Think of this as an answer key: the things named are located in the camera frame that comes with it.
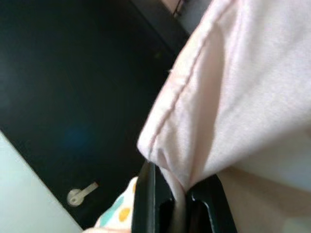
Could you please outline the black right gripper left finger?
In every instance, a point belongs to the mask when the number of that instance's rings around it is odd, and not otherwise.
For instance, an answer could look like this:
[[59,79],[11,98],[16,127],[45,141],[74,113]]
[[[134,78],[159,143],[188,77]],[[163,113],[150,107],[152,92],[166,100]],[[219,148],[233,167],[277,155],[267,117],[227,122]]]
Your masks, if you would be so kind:
[[160,169],[145,162],[136,183],[131,232],[167,233],[173,209],[174,198]]

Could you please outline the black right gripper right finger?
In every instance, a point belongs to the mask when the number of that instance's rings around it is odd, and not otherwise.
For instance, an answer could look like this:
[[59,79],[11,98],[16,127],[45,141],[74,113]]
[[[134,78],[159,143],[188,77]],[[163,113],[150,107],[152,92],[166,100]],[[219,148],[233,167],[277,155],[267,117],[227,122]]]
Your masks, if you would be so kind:
[[217,175],[198,182],[187,192],[187,232],[237,232],[222,183]]

